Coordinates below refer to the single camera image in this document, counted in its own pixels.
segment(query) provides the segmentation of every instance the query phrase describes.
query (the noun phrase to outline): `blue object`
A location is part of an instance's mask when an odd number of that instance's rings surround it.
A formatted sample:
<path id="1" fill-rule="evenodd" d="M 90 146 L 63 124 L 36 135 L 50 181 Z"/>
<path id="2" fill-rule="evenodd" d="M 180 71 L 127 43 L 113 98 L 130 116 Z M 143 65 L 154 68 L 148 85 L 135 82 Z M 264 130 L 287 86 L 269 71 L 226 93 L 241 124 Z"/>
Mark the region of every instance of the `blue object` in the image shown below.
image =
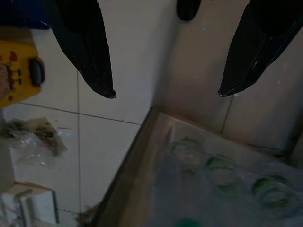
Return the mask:
<path id="1" fill-rule="evenodd" d="M 39 0 L 0 0 L 0 26 L 50 28 Z"/>

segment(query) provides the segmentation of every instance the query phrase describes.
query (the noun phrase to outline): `clear plastic bag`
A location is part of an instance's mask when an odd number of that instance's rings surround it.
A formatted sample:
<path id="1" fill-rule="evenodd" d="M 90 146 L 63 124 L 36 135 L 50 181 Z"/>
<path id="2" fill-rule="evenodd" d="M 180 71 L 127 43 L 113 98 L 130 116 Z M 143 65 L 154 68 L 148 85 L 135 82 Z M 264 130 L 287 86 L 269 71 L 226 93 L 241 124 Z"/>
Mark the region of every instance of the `clear plastic bag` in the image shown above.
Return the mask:
<path id="1" fill-rule="evenodd" d="M 13 148 L 17 162 L 50 167 L 66 151 L 57 131 L 46 118 L 12 120 L 0 132 L 0 140 Z"/>

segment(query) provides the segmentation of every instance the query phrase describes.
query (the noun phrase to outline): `yellow plastic case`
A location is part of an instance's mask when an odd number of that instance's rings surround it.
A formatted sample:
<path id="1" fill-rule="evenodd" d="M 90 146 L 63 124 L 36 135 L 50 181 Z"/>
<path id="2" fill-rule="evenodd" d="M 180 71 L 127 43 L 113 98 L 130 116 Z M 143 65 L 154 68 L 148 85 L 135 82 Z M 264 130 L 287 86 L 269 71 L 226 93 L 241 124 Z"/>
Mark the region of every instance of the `yellow plastic case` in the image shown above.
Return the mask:
<path id="1" fill-rule="evenodd" d="M 32 45 L 0 40 L 0 64 L 5 65 L 12 87 L 0 100 L 0 108 L 21 102 L 41 91 L 40 86 L 33 86 L 29 71 L 29 60 L 37 56 L 38 52 Z"/>

